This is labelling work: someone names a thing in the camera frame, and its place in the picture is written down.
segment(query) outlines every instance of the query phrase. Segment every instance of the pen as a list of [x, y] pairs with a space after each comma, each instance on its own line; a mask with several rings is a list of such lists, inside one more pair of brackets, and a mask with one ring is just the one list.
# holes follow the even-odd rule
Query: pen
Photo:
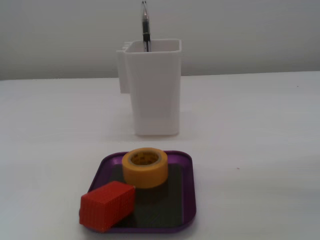
[[149, 16], [147, 11], [146, 1], [142, 1], [142, 35], [143, 35], [144, 51], [151, 52]]

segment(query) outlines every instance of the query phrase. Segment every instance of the tape roll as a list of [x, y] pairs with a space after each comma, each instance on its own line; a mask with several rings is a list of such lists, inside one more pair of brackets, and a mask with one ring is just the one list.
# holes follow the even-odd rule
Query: tape roll
[[168, 156], [160, 149], [138, 148], [123, 156], [122, 170], [127, 184], [138, 189], [154, 188], [168, 178]]

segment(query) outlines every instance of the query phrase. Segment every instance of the white table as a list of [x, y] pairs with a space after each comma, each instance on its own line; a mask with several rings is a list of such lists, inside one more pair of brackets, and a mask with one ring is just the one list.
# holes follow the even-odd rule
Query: white table
[[[3, 240], [315, 240], [320, 72], [189, 76], [180, 134], [133, 134], [117, 78], [0, 81]], [[197, 214], [169, 235], [96, 234], [80, 197], [101, 160], [140, 147], [193, 158]]]

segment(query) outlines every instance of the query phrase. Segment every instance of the red box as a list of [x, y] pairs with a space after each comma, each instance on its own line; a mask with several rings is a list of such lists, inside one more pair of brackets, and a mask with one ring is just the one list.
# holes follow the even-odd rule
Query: red box
[[98, 232], [105, 232], [128, 216], [135, 208], [136, 189], [112, 181], [81, 197], [80, 224]]

